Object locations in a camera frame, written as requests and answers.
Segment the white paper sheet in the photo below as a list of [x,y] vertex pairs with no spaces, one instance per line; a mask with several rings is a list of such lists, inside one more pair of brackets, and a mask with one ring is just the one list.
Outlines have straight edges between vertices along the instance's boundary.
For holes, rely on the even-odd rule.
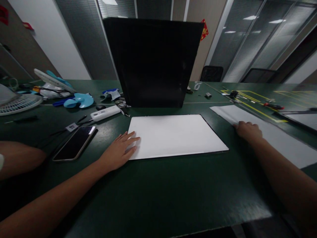
[[201,115],[133,117],[132,131],[141,139],[131,160],[229,150]]
[[317,151],[303,142],[288,135],[278,127],[263,121],[262,119],[240,109],[235,105],[211,107],[215,113],[226,119],[230,124],[237,124],[239,121],[258,124],[265,138],[276,150],[284,155],[298,168],[317,163]]

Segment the phone screen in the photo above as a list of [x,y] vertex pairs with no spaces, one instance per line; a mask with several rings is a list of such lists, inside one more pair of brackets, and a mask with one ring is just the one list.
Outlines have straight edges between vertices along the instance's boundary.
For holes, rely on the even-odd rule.
[[92,136],[95,128],[95,126],[80,127],[69,141],[66,142],[53,160],[74,159],[84,146],[85,142]]

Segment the screwdriver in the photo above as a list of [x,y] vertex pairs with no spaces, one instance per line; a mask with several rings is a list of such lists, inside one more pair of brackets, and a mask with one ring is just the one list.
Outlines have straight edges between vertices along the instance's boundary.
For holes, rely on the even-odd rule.
[[30,116],[30,117],[24,117],[24,118],[21,118],[21,119],[15,119],[13,121],[5,122],[4,124],[11,123],[11,122],[19,123],[19,122],[35,121],[37,119],[38,119],[37,116]]
[[279,109],[279,110],[283,110],[284,107],[280,106],[280,105],[275,105],[275,104],[270,104],[270,103],[264,103],[263,106],[267,106],[273,109]]

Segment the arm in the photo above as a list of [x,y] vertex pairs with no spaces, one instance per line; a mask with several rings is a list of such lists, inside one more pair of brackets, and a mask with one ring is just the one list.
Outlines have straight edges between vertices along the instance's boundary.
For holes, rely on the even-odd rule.
[[35,169],[46,157],[40,149],[14,141],[0,141],[0,154],[4,156],[0,181]]
[[136,147],[126,153],[127,146],[140,139],[129,139],[133,134],[126,132],[118,136],[96,162],[0,222],[0,234],[3,237],[49,236],[100,178],[129,160]]
[[317,236],[317,183],[273,148],[257,124],[234,125],[254,152],[279,199],[298,220],[307,235]]

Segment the white fan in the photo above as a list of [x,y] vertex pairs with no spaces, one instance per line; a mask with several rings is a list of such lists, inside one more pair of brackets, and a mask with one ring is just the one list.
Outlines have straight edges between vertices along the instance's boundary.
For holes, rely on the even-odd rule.
[[54,79],[53,77],[43,73],[42,71],[39,71],[38,69],[34,69],[34,73],[40,77],[44,82],[49,83],[51,85],[54,85],[56,87],[61,87],[62,89],[65,89],[69,91],[70,93],[76,93],[76,90],[67,86],[66,84]]
[[34,94],[16,94],[0,84],[0,116],[15,114],[36,107],[43,101]]

